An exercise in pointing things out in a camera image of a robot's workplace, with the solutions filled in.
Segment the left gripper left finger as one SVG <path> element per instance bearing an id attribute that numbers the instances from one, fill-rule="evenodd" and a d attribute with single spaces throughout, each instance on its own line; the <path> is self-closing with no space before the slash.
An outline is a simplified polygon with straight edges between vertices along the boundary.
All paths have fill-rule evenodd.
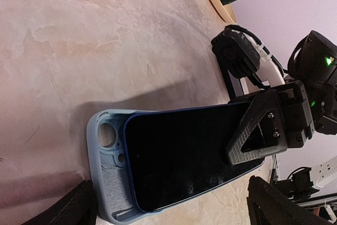
<path id="1" fill-rule="evenodd" d="M 96 224 L 97 198 L 91 180 L 84 180 L 50 208 L 25 224 Z"/>

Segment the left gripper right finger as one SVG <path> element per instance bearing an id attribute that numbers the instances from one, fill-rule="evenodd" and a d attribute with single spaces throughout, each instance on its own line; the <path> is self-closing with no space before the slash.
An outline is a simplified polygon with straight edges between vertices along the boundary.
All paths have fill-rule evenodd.
<path id="1" fill-rule="evenodd" d="M 248 191 L 250 224 L 330 224 L 289 200 L 260 177 L 250 177 Z"/>

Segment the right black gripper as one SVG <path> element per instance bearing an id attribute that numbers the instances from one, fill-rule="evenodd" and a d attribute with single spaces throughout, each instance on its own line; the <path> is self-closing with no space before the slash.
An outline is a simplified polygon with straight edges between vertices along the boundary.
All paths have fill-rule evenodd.
<path id="1" fill-rule="evenodd" d="M 275 89 L 239 96 L 231 105 L 248 102 L 225 157 L 237 165 L 289 148 L 301 148 L 315 132 L 309 99 L 301 81 L 292 81 Z"/>

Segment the light blue phone case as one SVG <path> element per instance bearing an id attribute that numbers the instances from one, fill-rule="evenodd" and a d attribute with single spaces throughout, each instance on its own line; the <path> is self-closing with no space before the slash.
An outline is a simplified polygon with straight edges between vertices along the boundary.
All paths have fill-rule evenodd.
<path id="1" fill-rule="evenodd" d="M 124 122 L 133 114 L 147 110 L 106 109 L 94 114 L 86 127 L 87 150 L 93 188 L 97 196 L 98 213 L 112 224 L 131 224 L 145 217 L 165 212 L 142 212 L 135 204 L 128 182 L 126 162 L 118 157 L 124 155 L 121 132 Z M 98 132 L 102 125 L 112 127 L 116 134 L 111 147 L 100 144 Z"/>

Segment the black phone blue edge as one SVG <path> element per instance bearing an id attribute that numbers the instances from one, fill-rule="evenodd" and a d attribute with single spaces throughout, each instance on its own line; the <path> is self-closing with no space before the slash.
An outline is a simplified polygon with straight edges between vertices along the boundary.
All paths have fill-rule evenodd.
<path id="1" fill-rule="evenodd" d="M 123 127 L 137 206 L 157 212 L 223 186 L 263 159 L 230 165 L 224 155 L 248 103 L 136 113 Z"/>

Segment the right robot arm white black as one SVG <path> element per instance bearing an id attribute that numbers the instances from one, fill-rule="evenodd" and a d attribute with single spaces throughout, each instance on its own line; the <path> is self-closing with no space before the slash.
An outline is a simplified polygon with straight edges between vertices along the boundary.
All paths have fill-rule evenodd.
<path id="1" fill-rule="evenodd" d="M 252 32 L 228 25 L 211 41 L 223 75 L 247 78 L 255 90 L 232 96 L 248 107 L 220 148 L 226 164 L 240 164 L 301 148 L 314 132 L 336 134 L 336 46 L 310 31 L 286 70 Z"/>

